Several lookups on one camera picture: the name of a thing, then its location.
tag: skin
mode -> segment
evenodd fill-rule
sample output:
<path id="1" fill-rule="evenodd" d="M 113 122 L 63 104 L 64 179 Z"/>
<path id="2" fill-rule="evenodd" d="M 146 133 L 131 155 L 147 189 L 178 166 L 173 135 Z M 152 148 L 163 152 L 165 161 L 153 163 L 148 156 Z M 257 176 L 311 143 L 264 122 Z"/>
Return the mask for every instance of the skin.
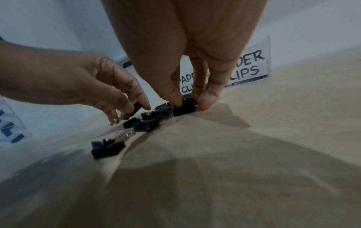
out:
<path id="1" fill-rule="evenodd" d="M 165 100 L 182 104 L 179 64 L 194 68 L 192 97 L 210 108 L 230 79 L 267 0 L 102 0 L 137 73 Z M 205 88 L 207 71 L 210 79 Z"/>
<path id="2" fill-rule="evenodd" d="M 85 104 L 109 121 L 134 110 L 150 110 L 138 81 L 98 53 L 29 48 L 0 41 L 0 94 L 35 104 Z"/>

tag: white label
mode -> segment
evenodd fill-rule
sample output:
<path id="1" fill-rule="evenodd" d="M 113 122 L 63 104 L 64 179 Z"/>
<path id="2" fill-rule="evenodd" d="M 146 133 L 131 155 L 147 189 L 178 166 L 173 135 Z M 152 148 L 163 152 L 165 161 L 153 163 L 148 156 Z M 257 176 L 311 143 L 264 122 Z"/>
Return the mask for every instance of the white label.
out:
<path id="1" fill-rule="evenodd" d="M 180 76 L 180 92 L 190 94 L 193 90 L 193 69 L 182 71 Z M 263 41 L 244 49 L 226 87 L 263 81 L 271 78 L 271 39 L 267 36 Z"/>

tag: wooden table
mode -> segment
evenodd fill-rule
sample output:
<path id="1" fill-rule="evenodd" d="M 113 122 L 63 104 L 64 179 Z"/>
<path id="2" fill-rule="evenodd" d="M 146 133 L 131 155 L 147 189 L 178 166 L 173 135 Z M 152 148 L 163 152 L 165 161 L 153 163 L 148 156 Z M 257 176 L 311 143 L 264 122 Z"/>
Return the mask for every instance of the wooden table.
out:
<path id="1" fill-rule="evenodd" d="M 82 137 L 0 183 L 2 227 L 361 227 L 361 51 L 342 54 L 226 89 L 115 158 Z"/>

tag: person's right hand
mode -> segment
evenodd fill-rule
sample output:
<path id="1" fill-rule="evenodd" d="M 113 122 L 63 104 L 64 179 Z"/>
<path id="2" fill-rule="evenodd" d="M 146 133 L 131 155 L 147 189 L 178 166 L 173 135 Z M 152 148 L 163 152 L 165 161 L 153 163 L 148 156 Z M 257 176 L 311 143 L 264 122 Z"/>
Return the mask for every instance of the person's right hand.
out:
<path id="1" fill-rule="evenodd" d="M 220 96 L 267 0 L 102 0 L 138 74 L 158 95 L 182 104 L 179 63 L 194 68 L 192 97 L 201 109 Z M 211 76 L 205 89 L 207 71 Z"/>

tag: person's left hand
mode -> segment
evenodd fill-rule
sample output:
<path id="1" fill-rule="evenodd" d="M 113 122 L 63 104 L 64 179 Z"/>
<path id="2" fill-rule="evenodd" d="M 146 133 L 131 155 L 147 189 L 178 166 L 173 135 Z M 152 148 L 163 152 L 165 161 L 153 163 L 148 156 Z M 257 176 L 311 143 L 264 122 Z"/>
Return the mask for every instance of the person's left hand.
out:
<path id="1" fill-rule="evenodd" d="M 118 118 L 116 109 L 124 117 L 137 101 L 150 110 L 139 82 L 104 55 L 1 41 L 0 95 L 36 104 L 85 104 L 102 110 L 110 122 Z"/>

